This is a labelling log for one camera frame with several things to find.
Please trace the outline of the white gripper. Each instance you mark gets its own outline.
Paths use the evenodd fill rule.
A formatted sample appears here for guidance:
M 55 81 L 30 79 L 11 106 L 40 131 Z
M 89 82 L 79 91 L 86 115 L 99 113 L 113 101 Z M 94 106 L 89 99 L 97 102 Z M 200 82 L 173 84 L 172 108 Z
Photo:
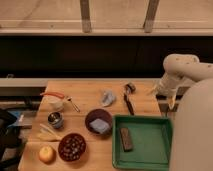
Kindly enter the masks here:
M 172 78 L 161 78 L 152 88 L 151 94 L 165 96 L 169 109 L 172 110 L 175 105 L 177 94 L 177 82 Z

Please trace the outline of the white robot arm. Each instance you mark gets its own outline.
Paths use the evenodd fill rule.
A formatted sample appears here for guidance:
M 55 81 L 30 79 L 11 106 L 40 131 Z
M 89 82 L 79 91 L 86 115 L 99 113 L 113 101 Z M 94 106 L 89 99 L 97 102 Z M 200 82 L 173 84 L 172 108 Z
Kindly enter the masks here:
M 167 98 L 172 109 L 178 88 L 194 84 L 182 96 L 174 119 L 169 171 L 213 171 L 213 63 L 193 54 L 170 54 L 164 75 L 151 90 Z

